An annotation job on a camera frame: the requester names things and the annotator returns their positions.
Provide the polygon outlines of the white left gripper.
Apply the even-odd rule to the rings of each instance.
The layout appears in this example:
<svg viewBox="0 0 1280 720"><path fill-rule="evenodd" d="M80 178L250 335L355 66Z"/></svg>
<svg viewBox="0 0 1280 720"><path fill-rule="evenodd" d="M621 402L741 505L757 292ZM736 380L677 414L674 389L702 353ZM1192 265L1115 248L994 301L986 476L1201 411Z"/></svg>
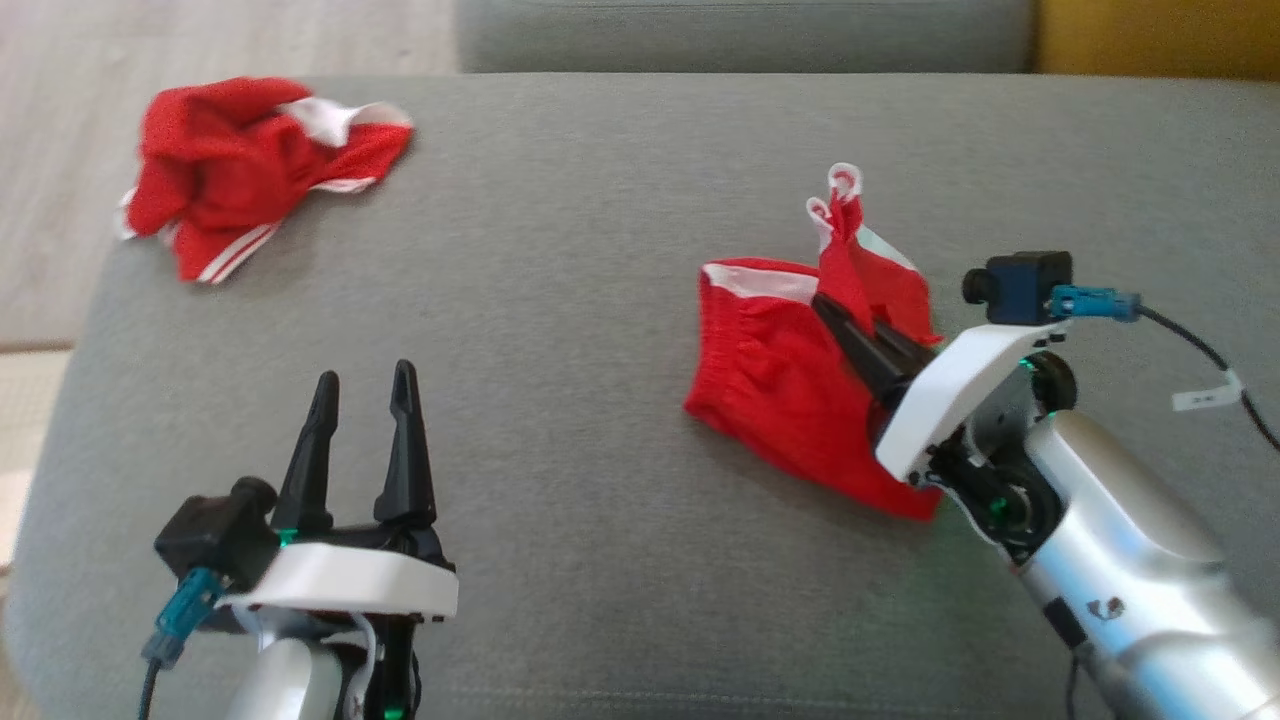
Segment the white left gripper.
<svg viewBox="0 0 1280 720"><path fill-rule="evenodd" d="M280 487L271 528L315 534L334 527L326 510L332 437L340 380L317 378ZM436 520L425 413L415 365L396 364L389 411L396 420L380 524L431 527ZM225 609L255 637L257 655L225 720L416 720L422 679L416 630L453 618L460 582L436 539L407 550L294 542L280 550L248 592Z"/></svg>

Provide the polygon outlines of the red white basketball jersey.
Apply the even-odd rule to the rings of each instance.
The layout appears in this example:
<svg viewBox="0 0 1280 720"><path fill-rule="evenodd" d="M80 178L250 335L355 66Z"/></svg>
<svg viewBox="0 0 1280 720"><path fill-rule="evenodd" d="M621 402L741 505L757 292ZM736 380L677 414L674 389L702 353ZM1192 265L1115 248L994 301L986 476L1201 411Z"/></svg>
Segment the red white basketball jersey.
<svg viewBox="0 0 1280 720"><path fill-rule="evenodd" d="M348 106L287 78L170 88L143 115L116 228L161 241L182 282L220 284L311 193L380 183L412 136L393 104Z"/></svg>

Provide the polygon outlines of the grey fabric sofa ottoman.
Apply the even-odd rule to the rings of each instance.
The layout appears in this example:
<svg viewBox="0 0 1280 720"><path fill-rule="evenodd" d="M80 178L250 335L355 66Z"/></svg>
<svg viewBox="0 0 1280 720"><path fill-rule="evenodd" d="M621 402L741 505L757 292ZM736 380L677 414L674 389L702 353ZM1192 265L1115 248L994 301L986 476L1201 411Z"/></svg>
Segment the grey fabric sofa ottoman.
<svg viewBox="0 0 1280 720"><path fill-rule="evenodd" d="M419 369L460 614L419 633L426 720L1062 720L1068 652L952 506L900 521L684 410L698 268L810 263L804 204L865 174L870 228L982 320L965 272L1068 250L1236 365L1280 429L1280 85L1064 76L325 79L412 151L317 193L233 278L115 242L17 542L12 666L45 720L133 720L192 495L276 483L340 375L329 506L364 523Z"/></svg>

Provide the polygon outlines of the red shorts white waistband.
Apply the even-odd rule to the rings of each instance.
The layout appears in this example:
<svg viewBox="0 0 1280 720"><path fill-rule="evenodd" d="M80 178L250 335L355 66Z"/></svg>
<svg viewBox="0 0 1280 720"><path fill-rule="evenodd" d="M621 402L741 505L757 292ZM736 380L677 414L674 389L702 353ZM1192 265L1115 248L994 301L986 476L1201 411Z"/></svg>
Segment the red shorts white waistband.
<svg viewBox="0 0 1280 720"><path fill-rule="evenodd" d="M728 258L698 277L700 351L686 413L780 470L896 518L929 521L942 498L895 480L867 432L872 396L812 309L823 292L869 331L886 322L924 346L940 337L924 275L867 228L863 174L828 170L829 197L806 201L814 266Z"/></svg>

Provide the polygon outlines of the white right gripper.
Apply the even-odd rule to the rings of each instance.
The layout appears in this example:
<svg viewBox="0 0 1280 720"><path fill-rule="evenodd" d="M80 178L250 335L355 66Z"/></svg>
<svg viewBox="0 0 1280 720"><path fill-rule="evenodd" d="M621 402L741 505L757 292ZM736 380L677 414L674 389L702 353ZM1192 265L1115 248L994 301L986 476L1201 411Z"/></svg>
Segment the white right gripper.
<svg viewBox="0 0 1280 720"><path fill-rule="evenodd" d="M1038 342L1065 334L1070 327L1068 322L977 325L937 356L929 345L882 318L868 334L826 293L817 293L812 307L872 398L881 406L900 404L876 445L876 460L904 484L911 483L914 471L924 471L927 448L947 439L973 415L1025 356L1038 351ZM916 377L902 401L901 377Z"/></svg>

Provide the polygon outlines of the yellow sofa backrest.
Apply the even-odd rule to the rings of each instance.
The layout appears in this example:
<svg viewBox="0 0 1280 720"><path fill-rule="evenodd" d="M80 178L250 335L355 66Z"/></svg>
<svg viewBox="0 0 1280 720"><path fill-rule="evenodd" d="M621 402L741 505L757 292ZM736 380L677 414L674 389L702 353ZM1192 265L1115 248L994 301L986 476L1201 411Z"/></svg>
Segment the yellow sofa backrest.
<svg viewBox="0 0 1280 720"><path fill-rule="evenodd" d="M1280 0L1037 0L1036 70L1280 82Z"/></svg>

